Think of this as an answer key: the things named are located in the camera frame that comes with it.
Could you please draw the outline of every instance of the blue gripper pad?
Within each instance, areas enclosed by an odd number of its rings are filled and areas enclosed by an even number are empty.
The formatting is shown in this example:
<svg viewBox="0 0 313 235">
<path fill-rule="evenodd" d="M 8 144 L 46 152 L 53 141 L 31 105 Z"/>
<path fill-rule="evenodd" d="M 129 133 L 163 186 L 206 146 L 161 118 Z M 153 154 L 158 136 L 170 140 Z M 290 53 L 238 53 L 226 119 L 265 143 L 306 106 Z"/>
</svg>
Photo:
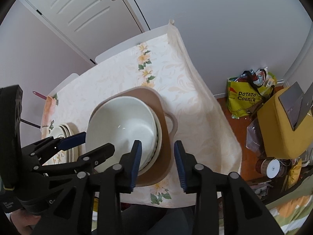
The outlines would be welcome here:
<svg viewBox="0 0 313 235">
<path fill-rule="evenodd" d="M 177 166 L 177 172 L 178 172 L 178 176 L 179 176 L 180 186 L 184 190 L 184 192 L 186 192 L 186 190 L 187 190 L 186 172 L 185 172 L 185 167 L 183 164 L 183 160 L 182 160 L 181 151 L 179 148 L 178 141 L 176 141 L 174 143 L 174 157 L 175 157 L 175 162 L 176 162 L 176 166 Z"/>
<path fill-rule="evenodd" d="M 133 163 L 133 166 L 132 166 L 132 169 L 131 169 L 131 174 L 130 174 L 130 179 L 131 179 L 130 187 L 131 187 L 132 191 L 133 191 L 133 189 L 136 186 L 136 180 L 137 180 L 137 176 L 138 176 L 139 165 L 140 165 L 141 154 L 142 154 L 141 141 L 139 141 L 139 140 L 135 141 L 133 147 L 135 147 L 135 143 L 136 142 L 138 142 L 138 144 L 137 144 L 137 151 L 136 151 L 136 154 L 135 154 L 134 163 Z"/>
<path fill-rule="evenodd" d="M 68 150 L 73 147 L 77 147 L 81 144 L 85 143 L 86 139 L 86 133 L 81 132 L 75 135 L 72 135 L 70 137 L 64 138 L 60 140 L 60 143 L 58 144 L 58 149 L 59 150 Z"/>
</svg>

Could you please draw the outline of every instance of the black cable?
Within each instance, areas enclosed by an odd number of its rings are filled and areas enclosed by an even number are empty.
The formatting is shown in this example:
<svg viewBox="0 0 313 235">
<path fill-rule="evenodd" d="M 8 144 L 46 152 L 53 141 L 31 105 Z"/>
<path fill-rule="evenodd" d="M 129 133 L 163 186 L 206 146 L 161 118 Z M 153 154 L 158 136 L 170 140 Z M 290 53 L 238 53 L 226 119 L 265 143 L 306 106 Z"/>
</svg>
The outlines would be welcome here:
<svg viewBox="0 0 313 235">
<path fill-rule="evenodd" d="M 40 126 L 39 126 L 39 125 L 33 124 L 33 123 L 31 123 L 31 122 L 28 122 L 28 121 L 26 121 L 26 120 L 24 120 L 24 119 L 21 119 L 21 122 L 23 122 L 23 123 L 25 123 L 25 124 L 28 124 L 28 125 L 31 125 L 31 126 L 34 126 L 34 127 L 40 129 Z"/>
</svg>

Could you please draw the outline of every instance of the plastic bag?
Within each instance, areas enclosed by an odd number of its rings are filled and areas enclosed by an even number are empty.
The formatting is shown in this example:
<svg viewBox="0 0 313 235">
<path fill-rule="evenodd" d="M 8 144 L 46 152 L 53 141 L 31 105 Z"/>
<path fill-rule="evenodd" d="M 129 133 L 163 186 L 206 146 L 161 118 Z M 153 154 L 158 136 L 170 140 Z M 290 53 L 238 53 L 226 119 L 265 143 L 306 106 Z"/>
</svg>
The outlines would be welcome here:
<svg viewBox="0 0 313 235">
<path fill-rule="evenodd" d="M 247 127 L 246 148 L 259 157 L 264 153 L 264 143 L 258 119 L 254 119 Z"/>
<path fill-rule="evenodd" d="M 253 70 L 244 71 L 238 78 L 227 79 L 227 107 L 231 114 L 238 118 L 248 116 L 252 113 L 251 110 L 260 107 L 260 102 L 265 103 L 273 95 L 276 79 L 273 74 L 267 75 L 274 79 L 269 87 L 255 84 L 260 83 L 260 80 Z"/>
<path fill-rule="evenodd" d="M 291 188 L 298 182 L 300 172 L 301 172 L 301 166 L 302 166 L 302 160 L 300 159 L 298 163 L 292 166 L 292 168 L 289 170 L 286 190 Z"/>
</svg>

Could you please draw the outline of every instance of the yellow stool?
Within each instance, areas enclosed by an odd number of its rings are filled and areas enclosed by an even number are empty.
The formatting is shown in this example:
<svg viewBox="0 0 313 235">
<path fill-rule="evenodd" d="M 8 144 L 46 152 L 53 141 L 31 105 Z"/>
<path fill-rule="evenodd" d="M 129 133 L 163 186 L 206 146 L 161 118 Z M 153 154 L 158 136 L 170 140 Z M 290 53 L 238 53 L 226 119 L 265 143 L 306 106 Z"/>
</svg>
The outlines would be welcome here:
<svg viewBox="0 0 313 235">
<path fill-rule="evenodd" d="M 307 115 L 293 131 L 279 96 L 288 88 L 278 91 L 258 111 L 258 120 L 268 157 L 294 159 L 313 141 L 313 117 Z"/>
</svg>

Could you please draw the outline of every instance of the table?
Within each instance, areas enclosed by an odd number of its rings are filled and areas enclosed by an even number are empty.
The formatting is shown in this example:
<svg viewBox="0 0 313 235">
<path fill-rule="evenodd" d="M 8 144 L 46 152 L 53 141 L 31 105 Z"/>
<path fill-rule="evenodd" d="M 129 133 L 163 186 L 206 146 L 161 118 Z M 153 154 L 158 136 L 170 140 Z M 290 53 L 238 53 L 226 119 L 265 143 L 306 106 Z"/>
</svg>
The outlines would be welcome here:
<svg viewBox="0 0 313 235">
<path fill-rule="evenodd" d="M 134 46 L 139 39 L 145 42 Z M 124 90 L 148 86 L 161 95 L 166 109 L 176 116 L 178 130 L 174 140 L 182 140 L 186 152 L 215 172 L 240 172 L 241 147 L 173 24 L 143 33 L 112 50 L 112 56 L 107 51 L 103 62 L 54 97 L 48 97 L 42 120 L 43 138 L 51 126 L 64 122 L 75 133 L 86 131 L 90 115 L 100 102 Z M 121 202 L 176 208 L 194 205 L 196 196 L 183 193 L 173 164 L 161 182 L 121 194 Z"/>
</svg>

